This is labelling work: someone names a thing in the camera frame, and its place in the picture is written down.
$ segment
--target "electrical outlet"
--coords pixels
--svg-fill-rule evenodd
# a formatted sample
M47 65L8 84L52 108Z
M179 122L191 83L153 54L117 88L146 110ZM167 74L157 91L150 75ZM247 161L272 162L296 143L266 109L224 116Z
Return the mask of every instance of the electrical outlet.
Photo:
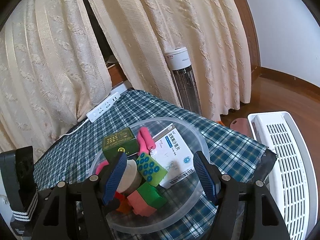
M90 122L96 121L100 116L102 116L111 106L115 103L115 101L120 97L119 92L116 92L110 96L108 96L105 100L103 100L100 104L98 104L94 109L92 109L89 113L87 113L87 118Z

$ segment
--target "green sponge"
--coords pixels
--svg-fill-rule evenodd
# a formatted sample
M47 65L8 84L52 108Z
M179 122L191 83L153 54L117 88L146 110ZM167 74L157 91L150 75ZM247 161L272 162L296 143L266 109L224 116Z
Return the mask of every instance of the green sponge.
M160 196L157 189L147 182L138 187L137 191L150 207L159 209L167 202L164 197Z
M136 160L137 169L144 179L152 186L156 187L168 173L154 158L145 153L141 153Z

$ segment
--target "green block with blue dots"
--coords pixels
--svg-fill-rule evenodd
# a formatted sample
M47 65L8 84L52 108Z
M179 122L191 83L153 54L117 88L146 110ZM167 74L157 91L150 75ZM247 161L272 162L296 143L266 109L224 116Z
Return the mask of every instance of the green block with blue dots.
M141 153L136 160L137 168L144 179L152 186L156 187L168 173L154 158L145 153Z

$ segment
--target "green toy block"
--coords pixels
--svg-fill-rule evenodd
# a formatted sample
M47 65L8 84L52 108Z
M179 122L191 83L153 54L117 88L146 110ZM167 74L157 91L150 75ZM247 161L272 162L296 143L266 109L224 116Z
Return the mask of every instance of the green toy block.
M137 139L129 127L112 133L102 140L102 152L108 161L111 161L118 152L131 155L139 151Z
M164 197L160 196L157 189L147 182L138 187L137 191L150 207L159 209L167 202Z
M152 186L156 187L168 173L154 158L145 153L136 160L137 169L144 179Z

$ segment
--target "table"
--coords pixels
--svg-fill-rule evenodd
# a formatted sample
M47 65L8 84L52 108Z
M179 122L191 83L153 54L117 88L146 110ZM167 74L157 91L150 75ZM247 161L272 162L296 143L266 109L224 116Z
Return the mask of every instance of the table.
M145 91L131 90L96 122L88 122L76 133L60 139L35 164L34 178L39 190L60 180L69 183L86 179L102 138L135 122L154 117L174 117L194 125L207 142L210 160L237 181L247 182L266 146L216 122L159 99ZM115 239L194 239L211 225L216 208L204 194L196 205L173 225L149 235L113 231Z

